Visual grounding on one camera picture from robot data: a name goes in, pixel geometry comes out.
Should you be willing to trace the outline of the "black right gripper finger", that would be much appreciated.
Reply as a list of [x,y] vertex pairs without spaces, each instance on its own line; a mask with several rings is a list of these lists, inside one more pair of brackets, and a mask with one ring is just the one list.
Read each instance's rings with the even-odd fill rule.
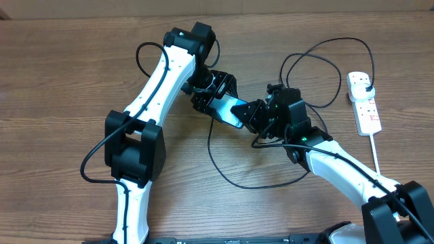
[[238,102],[231,108],[231,112],[236,117],[251,117],[257,110],[261,110],[265,105],[264,100],[256,100],[253,102]]
[[253,134],[259,134],[269,125],[271,118],[266,114],[242,114],[243,125]]

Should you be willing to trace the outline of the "blue Galaxy smartphone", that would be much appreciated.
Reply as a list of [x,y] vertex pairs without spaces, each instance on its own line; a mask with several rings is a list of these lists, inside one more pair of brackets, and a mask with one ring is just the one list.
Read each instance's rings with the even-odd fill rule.
[[221,99],[214,98],[210,104],[210,108],[215,110],[212,117],[221,123],[241,129],[243,123],[231,112],[231,109],[233,106],[243,104],[246,102],[228,94],[223,95]]

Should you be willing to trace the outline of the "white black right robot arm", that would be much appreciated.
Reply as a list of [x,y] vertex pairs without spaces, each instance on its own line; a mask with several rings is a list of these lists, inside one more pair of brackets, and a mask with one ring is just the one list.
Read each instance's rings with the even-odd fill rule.
[[362,212],[363,226],[342,222],[318,243],[432,243],[433,204],[415,181],[400,184],[366,167],[311,125],[300,90],[268,85],[266,100],[231,112],[259,138],[279,138],[288,158],[335,186]]

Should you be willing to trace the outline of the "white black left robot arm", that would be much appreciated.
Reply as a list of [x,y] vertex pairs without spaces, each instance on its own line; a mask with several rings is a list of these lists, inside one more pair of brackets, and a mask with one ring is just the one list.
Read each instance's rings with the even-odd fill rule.
[[117,187],[117,225],[109,243],[145,243],[152,183],[166,158],[163,124],[179,92],[191,95],[196,111],[237,129],[242,122],[231,112],[237,98],[234,76],[205,64],[217,43],[212,27],[200,22],[190,31],[166,33],[160,61],[143,90],[124,111],[106,117],[104,162]]

